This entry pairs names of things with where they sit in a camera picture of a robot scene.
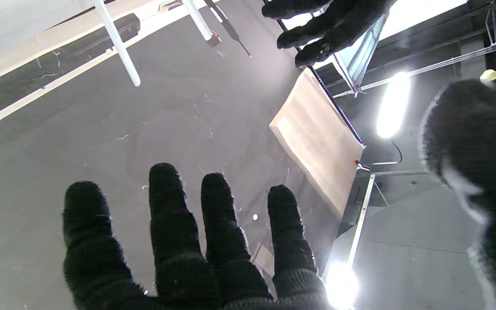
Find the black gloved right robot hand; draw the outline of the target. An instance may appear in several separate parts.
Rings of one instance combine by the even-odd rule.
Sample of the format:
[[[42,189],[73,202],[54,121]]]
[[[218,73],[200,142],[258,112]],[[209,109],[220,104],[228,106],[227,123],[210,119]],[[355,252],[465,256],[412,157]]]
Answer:
[[[422,123],[421,154],[427,169],[461,198],[482,224],[470,261],[496,310],[496,88],[477,79],[446,86]],[[206,254],[175,167],[149,172],[150,237],[157,296],[132,278],[112,233],[106,199],[95,183],[78,181],[65,193],[65,282],[79,310],[332,310],[317,269],[295,195],[284,185],[267,198],[274,246],[274,298],[250,261],[234,200],[220,173],[201,183]]]

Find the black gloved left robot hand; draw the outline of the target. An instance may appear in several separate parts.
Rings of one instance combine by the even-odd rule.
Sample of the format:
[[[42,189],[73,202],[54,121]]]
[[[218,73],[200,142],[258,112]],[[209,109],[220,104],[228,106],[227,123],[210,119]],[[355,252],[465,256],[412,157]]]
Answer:
[[[283,32],[277,39],[279,49],[303,46],[295,57],[295,65],[304,67],[352,46],[395,3],[395,0],[272,0],[264,4],[261,12],[266,18],[279,20],[327,7],[320,16]]]

